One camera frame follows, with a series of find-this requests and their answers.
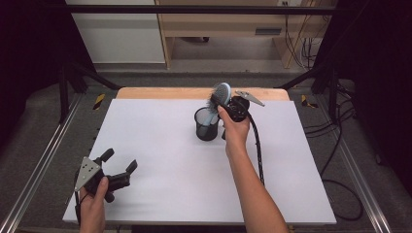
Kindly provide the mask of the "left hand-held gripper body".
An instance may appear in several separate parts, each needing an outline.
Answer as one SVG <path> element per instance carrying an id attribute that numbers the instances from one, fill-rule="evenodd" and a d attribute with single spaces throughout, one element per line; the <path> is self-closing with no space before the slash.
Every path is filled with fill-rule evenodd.
<path id="1" fill-rule="evenodd" d="M 85 157 L 77 172 L 74 190 L 80 191 L 84 187 L 87 192 L 95 194 L 101 179 L 106 177 L 109 185 L 104 199 L 108 203 L 112 203 L 115 200 L 114 192 L 116 190 L 130 186 L 131 166 L 128 166 L 123 173 L 113 176 L 106 175 L 102 164 L 109 159 L 109 156 L 100 156 L 94 160 Z"/>

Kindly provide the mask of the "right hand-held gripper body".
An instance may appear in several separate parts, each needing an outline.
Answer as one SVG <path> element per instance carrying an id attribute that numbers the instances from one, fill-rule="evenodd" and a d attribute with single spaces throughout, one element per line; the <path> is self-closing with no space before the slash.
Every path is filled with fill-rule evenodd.
<path id="1" fill-rule="evenodd" d="M 232 96 L 227 104 L 228 114 L 230 118 L 235 122 L 243 121 L 249 113 L 249 108 L 252 103 L 265 106 L 260 100 L 258 100 L 252 93 L 244 90 L 236 90 L 236 95 Z"/>

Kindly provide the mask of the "light blue hairbrush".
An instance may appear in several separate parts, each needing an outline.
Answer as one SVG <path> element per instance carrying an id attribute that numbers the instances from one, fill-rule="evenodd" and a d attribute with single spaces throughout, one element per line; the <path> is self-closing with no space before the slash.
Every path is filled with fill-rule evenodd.
<path id="1" fill-rule="evenodd" d="M 231 96 L 231 87 L 228 83 L 218 83 L 214 86 L 211 95 L 212 94 L 218 94 L 220 96 L 228 95 L 230 97 Z M 205 126 L 209 126 L 212 122 L 212 119 L 218 114 L 218 111 L 211 112 L 209 110 L 209 100 L 210 100 L 210 98 L 207 101 L 207 115 L 206 115 L 206 118 L 202 122 L 202 124 L 205 125 Z"/>

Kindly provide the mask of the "black mesh pen holder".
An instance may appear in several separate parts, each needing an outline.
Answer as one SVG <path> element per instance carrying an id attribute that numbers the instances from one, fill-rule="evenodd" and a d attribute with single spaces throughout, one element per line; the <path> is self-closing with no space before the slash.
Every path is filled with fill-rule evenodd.
<path id="1" fill-rule="evenodd" d="M 211 114 L 206 107 L 198 109 L 194 114 L 195 134 L 202 141 L 213 141 L 218 136 L 220 117 Z"/>

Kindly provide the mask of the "person's right hand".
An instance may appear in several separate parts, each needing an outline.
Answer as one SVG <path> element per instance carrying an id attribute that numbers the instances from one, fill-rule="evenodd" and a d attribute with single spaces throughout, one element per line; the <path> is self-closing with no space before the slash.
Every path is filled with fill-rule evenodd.
<path id="1" fill-rule="evenodd" d="M 218 113 L 223 120 L 225 129 L 226 154 L 228 157 L 234 155 L 245 155 L 247 153 L 246 142 L 250 131 L 250 121 L 246 118 L 243 121 L 233 121 L 227 111 L 219 106 Z"/>

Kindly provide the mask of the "person's left hand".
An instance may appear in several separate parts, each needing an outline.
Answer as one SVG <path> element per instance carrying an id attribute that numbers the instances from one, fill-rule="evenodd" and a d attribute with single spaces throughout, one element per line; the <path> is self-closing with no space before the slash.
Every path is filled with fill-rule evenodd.
<path id="1" fill-rule="evenodd" d="M 106 225 L 104 197 L 108 190 L 109 181 L 103 177 L 98 185 L 97 191 L 91 195 L 84 187 L 80 190 L 81 197 L 81 223 L 80 227 L 86 225 Z"/>

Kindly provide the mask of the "white table sheet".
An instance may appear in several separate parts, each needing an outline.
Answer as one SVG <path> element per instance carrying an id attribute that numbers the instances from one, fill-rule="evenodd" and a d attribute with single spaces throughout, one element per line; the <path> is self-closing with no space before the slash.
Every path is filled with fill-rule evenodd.
<path id="1" fill-rule="evenodd" d="M 106 206 L 113 224 L 240 224 L 243 221 L 225 142 L 195 135 L 202 100 L 115 99 L 91 158 L 113 149 L 103 165 L 114 175 L 136 160 L 130 186 Z M 336 222 L 292 101 L 266 101 L 250 112 L 257 130 L 249 156 L 287 223 Z"/>

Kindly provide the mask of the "yellow black tape marker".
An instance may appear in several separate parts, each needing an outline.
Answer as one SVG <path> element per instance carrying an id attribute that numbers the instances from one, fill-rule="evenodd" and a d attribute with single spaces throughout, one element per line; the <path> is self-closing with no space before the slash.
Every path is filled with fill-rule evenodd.
<path id="1" fill-rule="evenodd" d="M 309 108 L 312 108 L 312 109 L 317 109 L 317 108 L 319 108 L 318 104 L 316 104 L 316 103 L 309 103 L 308 100 L 307 100 L 307 98 L 306 98 L 306 95 L 301 95 L 301 105 L 302 105 L 303 107 L 309 107 Z"/>
<path id="2" fill-rule="evenodd" d="M 100 106 L 101 106 L 104 98 L 105 98 L 105 94 L 104 94 L 104 93 L 99 94 L 99 95 L 97 96 L 96 100 L 95 100 L 95 103 L 94 103 L 92 109 L 93 109 L 93 110 L 98 110 L 98 109 L 100 108 Z"/>

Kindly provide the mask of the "wooden table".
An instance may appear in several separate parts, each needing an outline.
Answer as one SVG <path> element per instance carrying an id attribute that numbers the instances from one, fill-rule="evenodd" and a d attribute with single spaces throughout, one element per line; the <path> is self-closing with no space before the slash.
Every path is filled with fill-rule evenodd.
<path id="1" fill-rule="evenodd" d="M 117 99 L 202 99 L 206 100 L 212 87 L 123 87 L 117 94 Z M 259 101 L 266 100 L 289 101 L 290 96 L 281 88 L 234 87 L 254 95 Z"/>

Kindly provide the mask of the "wooden desk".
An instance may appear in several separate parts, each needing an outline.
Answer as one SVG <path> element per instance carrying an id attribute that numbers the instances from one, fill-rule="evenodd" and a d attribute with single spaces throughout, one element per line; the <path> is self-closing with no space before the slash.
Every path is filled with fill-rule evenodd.
<path id="1" fill-rule="evenodd" d="M 279 7 L 278 0 L 154 0 L 158 6 L 248 6 Z M 334 7 L 338 0 L 291 0 L 289 7 Z M 198 15 L 160 14 L 163 37 L 267 37 L 275 43 L 283 66 L 291 68 L 298 60 L 298 50 L 305 38 L 322 38 L 329 16 L 284 15 Z M 281 28 L 279 36 L 256 36 L 257 28 Z"/>

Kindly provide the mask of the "black stand strut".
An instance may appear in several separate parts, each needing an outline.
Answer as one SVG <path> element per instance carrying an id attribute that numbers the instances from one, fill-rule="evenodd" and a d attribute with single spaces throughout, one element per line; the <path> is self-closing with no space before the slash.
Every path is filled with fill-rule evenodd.
<path id="1" fill-rule="evenodd" d="M 311 90 L 314 94 L 322 94 L 326 88 L 328 88 L 328 107 L 327 112 L 329 118 L 333 123 L 337 122 L 337 86 L 338 86 L 338 75 L 337 71 L 332 65 L 321 63 L 311 70 L 299 75 L 297 78 L 291 81 L 279 85 L 279 88 L 288 90 L 295 85 L 306 81 L 309 78 L 314 78 Z"/>
<path id="2" fill-rule="evenodd" d="M 84 77 L 89 77 L 112 90 L 120 90 L 121 86 L 100 76 L 96 71 L 87 69 L 79 63 L 65 63 L 58 71 L 60 94 L 60 120 L 62 123 L 69 115 L 68 84 L 71 84 L 76 93 L 85 93 L 88 89 Z"/>

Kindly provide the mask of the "grey label plate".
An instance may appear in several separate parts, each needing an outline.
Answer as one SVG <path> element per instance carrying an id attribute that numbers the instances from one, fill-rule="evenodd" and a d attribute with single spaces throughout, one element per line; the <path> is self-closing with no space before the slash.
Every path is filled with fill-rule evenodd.
<path id="1" fill-rule="evenodd" d="M 256 36 L 279 36 L 282 33 L 281 28 L 257 28 L 255 30 L 255 35 Z"/>

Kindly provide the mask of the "black horizontal bar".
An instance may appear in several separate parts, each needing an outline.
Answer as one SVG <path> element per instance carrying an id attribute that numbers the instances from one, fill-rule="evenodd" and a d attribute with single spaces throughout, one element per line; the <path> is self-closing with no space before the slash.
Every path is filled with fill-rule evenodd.
<path id="1" fill-rule="evenodd" d="M 248 7 L 189 5 L 68 5 L 71 13 L 88 14 L 203 14 L 203 15 L 334 15 L 335 8 Z"/>

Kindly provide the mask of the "white partition panel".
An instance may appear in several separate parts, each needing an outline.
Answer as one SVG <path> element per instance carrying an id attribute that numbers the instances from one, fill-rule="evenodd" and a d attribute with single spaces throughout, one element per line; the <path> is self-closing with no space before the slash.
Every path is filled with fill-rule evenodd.
<path id="1" fill-rule="evenodd" d="M 72 14 L 94 64 L 164 63 L 156 14 Z"/>

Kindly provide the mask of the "black curtain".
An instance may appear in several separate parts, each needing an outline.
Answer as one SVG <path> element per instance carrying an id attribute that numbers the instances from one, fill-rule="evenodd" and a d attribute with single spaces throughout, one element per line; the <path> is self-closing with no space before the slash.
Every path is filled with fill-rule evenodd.
<path id="1" fill-rule="evenodd" d="M 317 61 L 355 84 L 355 106 L 412 195 L 412 0 L 338 0 Z"/>
<path id="2" fill-rule="evenodd" d="M 59 69 L 76 62 L 93 70 L 66 0 L 0 0 L 0 147 L 12 135 L 33 92 L 57 83 Z"/>

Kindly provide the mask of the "metal floor rail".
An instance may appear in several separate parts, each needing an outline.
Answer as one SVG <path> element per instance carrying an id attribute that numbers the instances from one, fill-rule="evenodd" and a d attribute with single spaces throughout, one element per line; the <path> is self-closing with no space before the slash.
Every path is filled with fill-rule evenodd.
<path id="1" fill-rule="evenodd" d="M 369 184 L 367 183 L 360 167 L 353 157 L 346 141 L 340 140 L 339 147 L 342 151 L 341 157 L 351 177 L 354 187 L 360 197 L 363 207 L 367 213 L 370 223 L 376 233 L 393 233 L 385 215 L 383 214 L 377 199 L 375 198 Z"/>
<path id="2" fill-rule="evenodd" d="M 66 118 L 57 125 L 51 139 L 48 142 L 45 150 L 42 153 L 36 167 L 31 173 L 28 181 L 26 182 L 22 192 L 18 196 L 15 204 L 0 224 L 0 233 L 15 233 L 17 227 L 25 214 L 34 194 L 37 191 L 40 182 L 46 174 L 52 159 L 63 139 L 65 133 L 78 110 L 79 104 L 83 99 L 82 94 L 75 94 L 71 104 L 69 105 L 69 111 Z"/>

